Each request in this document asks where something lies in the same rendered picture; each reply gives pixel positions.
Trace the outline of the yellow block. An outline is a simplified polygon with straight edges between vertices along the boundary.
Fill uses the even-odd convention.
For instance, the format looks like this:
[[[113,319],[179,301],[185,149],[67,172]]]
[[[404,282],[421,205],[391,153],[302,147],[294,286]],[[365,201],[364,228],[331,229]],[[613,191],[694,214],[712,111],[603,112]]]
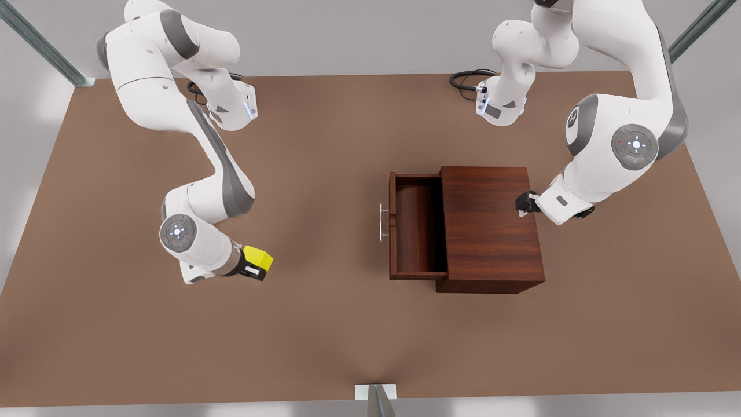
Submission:
[[[245,245],[243,246],[243,254],[246,261],[260,271],[267,272],[273,263],[273,257],[259,248]]]

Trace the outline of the brown wooden drawer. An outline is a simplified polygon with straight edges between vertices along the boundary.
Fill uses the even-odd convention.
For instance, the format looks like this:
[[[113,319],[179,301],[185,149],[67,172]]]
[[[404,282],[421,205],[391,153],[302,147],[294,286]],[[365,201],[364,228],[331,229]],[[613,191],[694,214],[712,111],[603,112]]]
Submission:
[[[447,279],[442,178],[439,174],[391,173],[389,249],[391,280]]]

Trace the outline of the silver frame post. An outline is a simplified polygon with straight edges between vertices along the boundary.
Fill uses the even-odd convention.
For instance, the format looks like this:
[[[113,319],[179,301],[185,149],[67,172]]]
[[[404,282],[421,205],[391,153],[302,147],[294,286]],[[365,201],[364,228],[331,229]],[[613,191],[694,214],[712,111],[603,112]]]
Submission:
[[[391,400],[397,399],[397,385],[373,383],[355,385],[355,400],[367,401],[366,417],[396,417]]]
[[[737,0],[712,0],[699,16],[680,34],[669,47],[670,63],[674,64],[680,56],[696,42],[709,27],[723,16]]]
[[[96,84],[95,78],[87,78],[78,71],[8,0],[0,0],[0,19],[74,87],[92,87]]]

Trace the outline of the brown wooden cabinet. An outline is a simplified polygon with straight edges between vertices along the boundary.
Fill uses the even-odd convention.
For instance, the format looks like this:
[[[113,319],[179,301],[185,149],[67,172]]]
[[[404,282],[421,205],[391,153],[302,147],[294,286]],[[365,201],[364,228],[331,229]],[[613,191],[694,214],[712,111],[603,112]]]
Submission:
[[[534,217],[515,200],[526,168],[443,166],[447,278],[438,293],[514,295],[545,282]]]

